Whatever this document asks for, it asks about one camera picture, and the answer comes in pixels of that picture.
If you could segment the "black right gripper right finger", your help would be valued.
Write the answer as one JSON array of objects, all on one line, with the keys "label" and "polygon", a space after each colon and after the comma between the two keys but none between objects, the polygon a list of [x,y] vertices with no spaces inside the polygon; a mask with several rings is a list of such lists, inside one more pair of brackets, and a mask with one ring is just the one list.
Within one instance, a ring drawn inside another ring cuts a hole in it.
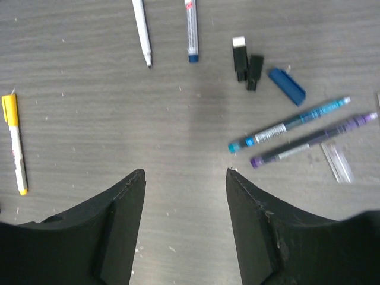
[{"label": "black right gripper right finger", "polygon": [[378,284],[379,212],[311,214],[235,170],[226,194],[243,284]]}]

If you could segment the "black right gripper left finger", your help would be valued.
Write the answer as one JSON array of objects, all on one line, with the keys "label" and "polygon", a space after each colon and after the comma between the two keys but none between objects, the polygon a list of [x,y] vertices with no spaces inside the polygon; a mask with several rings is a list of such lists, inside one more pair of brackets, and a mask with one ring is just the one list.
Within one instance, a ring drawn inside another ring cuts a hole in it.
[{"label": "black right gripper left finger", "polygon": [[96,196],[19,226],[18,284],[128,284],[145,197],[138,169]]}]

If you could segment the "white pen yellow end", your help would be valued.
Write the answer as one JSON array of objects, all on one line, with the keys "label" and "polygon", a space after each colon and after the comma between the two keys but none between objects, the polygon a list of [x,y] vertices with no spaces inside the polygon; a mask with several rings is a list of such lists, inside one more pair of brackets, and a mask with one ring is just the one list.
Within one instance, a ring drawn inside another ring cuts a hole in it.
[{"label": "white pen yellow end", "polygon": [[26,170],[24,166],[23,149],[21,145],[21,137],[18,121],[17,96],[15,93],[2,96],[2,108],[5,122],[11,134],[11,147],[14,156],[15,175],[17,188],[20,195],[28,193],[28,184]]}]

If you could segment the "white pen blue end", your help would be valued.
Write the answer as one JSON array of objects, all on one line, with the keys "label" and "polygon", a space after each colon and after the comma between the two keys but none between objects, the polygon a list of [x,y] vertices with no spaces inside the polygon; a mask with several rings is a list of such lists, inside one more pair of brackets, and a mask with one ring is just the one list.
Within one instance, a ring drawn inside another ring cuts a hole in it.
[{"label": "white pen blue end", "polygon": [[190,63],[199,61],[196,0],[184,0],[186,8],[188,58]]}]

